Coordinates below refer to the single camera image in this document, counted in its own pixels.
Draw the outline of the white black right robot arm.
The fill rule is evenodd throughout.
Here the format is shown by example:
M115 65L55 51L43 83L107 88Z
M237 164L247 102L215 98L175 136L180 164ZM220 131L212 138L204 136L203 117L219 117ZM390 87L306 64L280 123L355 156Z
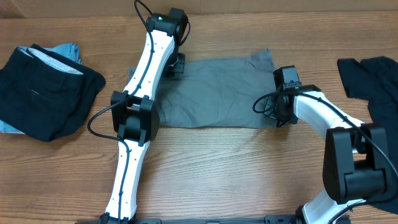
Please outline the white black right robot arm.
M397 169L389 159L384 128L355 119L315 85L302 85L294 66L273 73L271 105L262 110L277 126L303 120L324 140L324 188L293 215L269 215L266 223L350 223L346 212L397 198Z

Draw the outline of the grey shorts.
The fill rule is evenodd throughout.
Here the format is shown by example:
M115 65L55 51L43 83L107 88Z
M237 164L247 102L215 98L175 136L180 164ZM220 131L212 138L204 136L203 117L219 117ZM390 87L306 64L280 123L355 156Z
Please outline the grey shorts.
M275 63L269 49L247 57L212 58L185 64L184 72L161 79L156 104L160 123L173 128L269 128L261 113L275 92Z

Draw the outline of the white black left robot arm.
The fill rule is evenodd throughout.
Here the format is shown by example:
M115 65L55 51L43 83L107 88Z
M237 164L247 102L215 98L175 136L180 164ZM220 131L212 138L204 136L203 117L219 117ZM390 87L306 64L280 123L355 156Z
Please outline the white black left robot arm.
M101 223L129 223L137 211L137 188L142 164L159 129L155 103L163 75L174 72L185 56L178 48L190 30L184 10L171 8L167 15L146 20L146 43L139 63L122 92L111 96L113 127L117 133L118 164L113 191Z

